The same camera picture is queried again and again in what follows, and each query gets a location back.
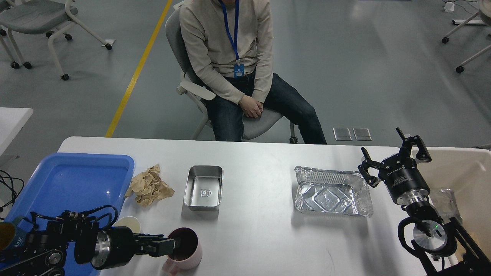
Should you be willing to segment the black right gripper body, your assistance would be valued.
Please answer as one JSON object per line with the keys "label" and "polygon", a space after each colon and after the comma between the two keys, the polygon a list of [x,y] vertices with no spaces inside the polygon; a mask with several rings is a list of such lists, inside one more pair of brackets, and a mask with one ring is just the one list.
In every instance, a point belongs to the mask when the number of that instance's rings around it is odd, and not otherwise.
{"label": "black right gripper body", "polygon": [[394,154],[382,161],[379,178],[386,184],[392,201],[397,205],[410,205],[425,200],[431,189],[417,168],[415,159]]}

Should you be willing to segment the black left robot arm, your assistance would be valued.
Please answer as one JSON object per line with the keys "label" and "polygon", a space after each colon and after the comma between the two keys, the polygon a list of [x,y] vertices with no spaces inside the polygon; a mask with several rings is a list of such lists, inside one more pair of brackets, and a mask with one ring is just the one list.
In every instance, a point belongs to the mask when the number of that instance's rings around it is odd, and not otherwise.
{"label": "black left robot arm", "polygon": [[3,249],[2,276],[63,276],[69,243],[75,244],[77,264],[89,263],[96,270],[125,266],[135,255],[161,257],[181,246],[181,238],[134,233],[129,227],[116,227],[118,210],[97,217],[100,206],[88,211],[65,210],[50,217],[31,212],[32,228],[20,246]]}

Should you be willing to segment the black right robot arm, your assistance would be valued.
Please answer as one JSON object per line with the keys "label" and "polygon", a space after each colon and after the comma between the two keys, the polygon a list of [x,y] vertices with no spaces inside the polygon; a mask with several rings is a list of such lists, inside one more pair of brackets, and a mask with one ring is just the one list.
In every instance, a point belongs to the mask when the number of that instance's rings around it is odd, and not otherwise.
{"label": "black right robot arm", "polygon": [[[447,223],[433,206],[428,196],[431,189],[417,165],[432,161],[420,136],[405,136],[398,153],[381,162],[371,159],[366,148],[361,148],[362,163],[358,170],[371,187],[384,182],[392,201],[407,212],[398,224],[397,237],[401,246],[419,259],[428,276],[486,276],[490,274],[490,260],[474,241],[463,224],[452,216]],[[450,257],[461,245],[465,252],[457,264],[437,271],[430,257]]]}

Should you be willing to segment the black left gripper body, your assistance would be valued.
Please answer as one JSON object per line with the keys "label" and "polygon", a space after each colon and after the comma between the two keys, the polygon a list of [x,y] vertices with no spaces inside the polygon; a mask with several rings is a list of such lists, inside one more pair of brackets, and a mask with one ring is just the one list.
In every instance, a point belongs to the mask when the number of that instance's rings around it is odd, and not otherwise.
{"label": "black left gripper body", "polygon": [[111,227],[99,231],[91,265],[96,270],[124,266],[136,255],[137,243],[128,227]]}

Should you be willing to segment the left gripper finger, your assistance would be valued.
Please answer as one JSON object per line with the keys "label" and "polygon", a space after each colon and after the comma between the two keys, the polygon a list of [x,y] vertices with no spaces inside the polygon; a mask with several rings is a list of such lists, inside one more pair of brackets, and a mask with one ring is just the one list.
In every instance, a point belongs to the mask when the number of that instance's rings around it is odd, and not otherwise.
{"label": "left gripper finger", "polygon": [[174,249],[175,245],[173,243],[153,243],[151,245],[138,246],[135,255],[149,255],[157,258],[172,254]]}
{"label": "left gripper finger", "polygon": [[180,248],[181,246],[181,238],[169,238],[165,237],[164,234],[135,233],[134,239],[139,246],[153,243],[173,243],[175,248]]}

